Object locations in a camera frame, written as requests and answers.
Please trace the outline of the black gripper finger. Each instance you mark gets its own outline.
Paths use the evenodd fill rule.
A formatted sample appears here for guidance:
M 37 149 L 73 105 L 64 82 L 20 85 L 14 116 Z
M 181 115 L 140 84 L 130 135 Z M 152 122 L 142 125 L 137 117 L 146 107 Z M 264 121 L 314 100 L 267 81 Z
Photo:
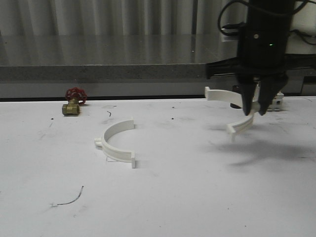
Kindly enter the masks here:
M 254 81 L 249 75 L 238 75 L 237 81 L 242 98 L 242 109 L 246 116 L 250 114 L 254 96 Z
M 288 76 L 286 73 L 264 75 L 260 80 L 260 91 L 258 103 L 260 105 L 259 114 L 264 115 L 274 97 L 287 84 Z

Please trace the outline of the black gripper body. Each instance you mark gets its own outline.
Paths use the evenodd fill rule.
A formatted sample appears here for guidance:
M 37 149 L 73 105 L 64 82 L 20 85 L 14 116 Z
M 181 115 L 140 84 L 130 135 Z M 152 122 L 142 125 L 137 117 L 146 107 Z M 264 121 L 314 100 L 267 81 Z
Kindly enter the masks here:
M 262 83 L 286 83 L 284 71 L 270 72 L 284 64 L 289 23 L 246 23 L 238 29 L 237 57 L 247 68 L 238 73 L 239 83 L 253 83 L 257 76 Z

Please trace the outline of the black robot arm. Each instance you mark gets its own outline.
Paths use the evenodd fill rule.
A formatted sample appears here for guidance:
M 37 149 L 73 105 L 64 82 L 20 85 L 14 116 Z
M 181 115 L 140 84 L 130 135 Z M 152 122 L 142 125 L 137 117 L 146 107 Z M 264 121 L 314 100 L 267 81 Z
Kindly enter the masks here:
M 287 81 L 285 51 L 294 14 L 293 0 L 250 0 L 246 23 L 239 29 L 237 57 L 243 71 L 237 74 L 243 112 L 249 115 L 257 83 L 259 114 L 264 115 Z

